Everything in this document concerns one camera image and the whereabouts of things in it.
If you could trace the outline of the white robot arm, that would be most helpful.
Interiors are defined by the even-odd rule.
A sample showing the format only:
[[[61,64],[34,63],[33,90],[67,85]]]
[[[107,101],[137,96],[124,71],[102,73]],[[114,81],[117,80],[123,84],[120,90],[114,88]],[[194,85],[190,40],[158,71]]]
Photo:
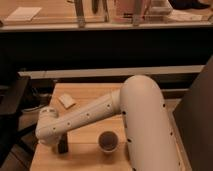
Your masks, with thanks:
[[[180,171],[173,128],[158,84],[135,75],[121,88],[60,116],[52,107],[39,112],[36,137],[47,145],[82,126],[120,114],[133,171]]]

